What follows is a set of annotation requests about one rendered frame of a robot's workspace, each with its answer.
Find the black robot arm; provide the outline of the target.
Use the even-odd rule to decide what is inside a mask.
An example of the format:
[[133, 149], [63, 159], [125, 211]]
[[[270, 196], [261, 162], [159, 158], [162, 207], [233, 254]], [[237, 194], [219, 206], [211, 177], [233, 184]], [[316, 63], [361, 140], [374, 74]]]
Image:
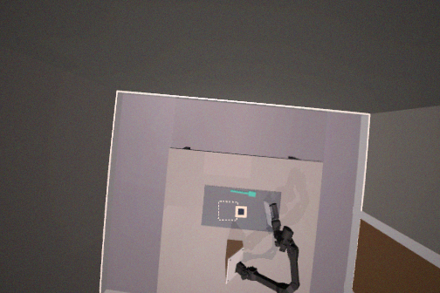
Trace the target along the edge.
[[255, 268], [253, 266], [246, 268], [241, 263], [241, 261], [237, 263], [235, 273], [237, 272], [243, 280], [247, 278], [251, 281], [258, 281], [258, 283], [261, 283], [268, 288], [275, 290], [277, 293], [293, 293], [294, 291], [296, 291], [299, 288], [299, 249], [292, 239], [293, 233], [294, 232], [290, 230], [287, 226], [284, 226], [281, 236], [278, 237], [278, 245], [280, 246], [279, 251], [285, 252], [285, 250], [287, 249], [287, 254], [290, 258], [292, 277], [291, 283], [287, 284], [275, 282], [272, 279], [259, 274], [258, 268]]

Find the cream square tile with dark blue square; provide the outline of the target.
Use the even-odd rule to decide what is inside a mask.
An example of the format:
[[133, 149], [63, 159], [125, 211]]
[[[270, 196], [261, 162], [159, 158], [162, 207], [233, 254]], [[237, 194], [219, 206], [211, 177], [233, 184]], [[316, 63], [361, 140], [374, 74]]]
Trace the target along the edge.
[[236, 217], [247, 218], [247, 206], [236, 206]]

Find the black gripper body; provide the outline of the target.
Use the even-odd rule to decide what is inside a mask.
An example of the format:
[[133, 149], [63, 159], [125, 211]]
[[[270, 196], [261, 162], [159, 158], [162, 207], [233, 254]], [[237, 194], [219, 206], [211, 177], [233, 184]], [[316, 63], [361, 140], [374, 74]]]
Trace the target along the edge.
[[274, 235], [275, 235], [275, 238], [277, 239], [277, 241], [275, 241], [276, 247], [279, 247], [279, 245], [278, 245], [278, 237], [281, 236], [281, 234], [282, 234], [282, 230], [280, 231], [280, 228], [279, 228], [279, 227], [281, 227], [280, 220], [279, 219], [272, 220], [272, 227], [274, 228], [274, 231], [275, 231]]

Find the teal small trowel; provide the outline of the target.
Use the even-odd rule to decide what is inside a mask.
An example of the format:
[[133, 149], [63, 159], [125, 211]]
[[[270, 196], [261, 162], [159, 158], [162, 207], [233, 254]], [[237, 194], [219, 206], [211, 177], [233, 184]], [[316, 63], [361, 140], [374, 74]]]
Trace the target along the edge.
[[231, 192], [232, 193], [239, 193], [239, 194], [248, 194], [249, 196], [255, 196], [256, 197], [256, 192], [255, 191], [249, 191], [248, 193], [246, 193], [246, 192], [239, 192], [239, 191], [234, 191], [234, 190], [231, 190]]

